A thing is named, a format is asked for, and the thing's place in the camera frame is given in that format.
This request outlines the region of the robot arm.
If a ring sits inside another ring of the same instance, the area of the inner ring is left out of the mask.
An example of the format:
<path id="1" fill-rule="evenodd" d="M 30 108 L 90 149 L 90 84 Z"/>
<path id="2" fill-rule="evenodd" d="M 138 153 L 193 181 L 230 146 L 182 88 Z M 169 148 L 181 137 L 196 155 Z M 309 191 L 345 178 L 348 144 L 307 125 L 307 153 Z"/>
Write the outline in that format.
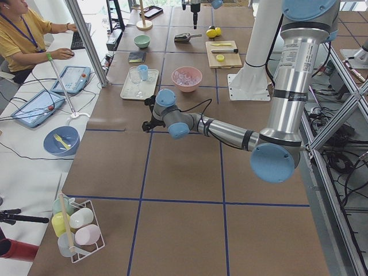
<path id="1" fill-rule="evenodd" d="M 214 9 L 218 9 L 223 5 L 222 0 L 181 0 L 182 9 L 186 10 L 186 7 L 188 6 L 190 11 L 193 13 L 193 29 L 197 29 L 198 14 L 201 10 L 202 3 L 209 3 Z"/>
<path id="2" fill-rule="evenodd" d="M 246 62 L 229 83 L 232 99 L 258 99 L 267 90 L 266 64 L 277 37 L 283 39 L 278 71 L 274 77 L 269 120 L 255 132 L 202 113 L 186 113 L 176 105 L 172 90 L 163 89 L 145 100 L 152 117 L 144 131 L 166 127 L 174 139 L 197 131 L 207 137 L 250 151 L 250 165 L 262 180 L 280 183 L 289 179 L 300 160 L 298 132 L 308 98 L 308 86 L 321 43 L 337 34 L 339 1 L 260 1 Z"/>

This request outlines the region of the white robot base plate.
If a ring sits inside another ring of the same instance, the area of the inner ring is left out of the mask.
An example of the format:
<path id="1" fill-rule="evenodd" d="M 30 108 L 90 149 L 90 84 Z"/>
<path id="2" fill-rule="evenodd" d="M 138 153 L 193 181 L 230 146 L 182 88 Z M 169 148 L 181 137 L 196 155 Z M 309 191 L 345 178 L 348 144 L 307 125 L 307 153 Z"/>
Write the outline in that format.
<path id="1" fill-rule="evenodd" d="M 269 101 L 271 100 L 265 74 L 261 76 L 228 74 L 229 99 L 231 101 Z"/>

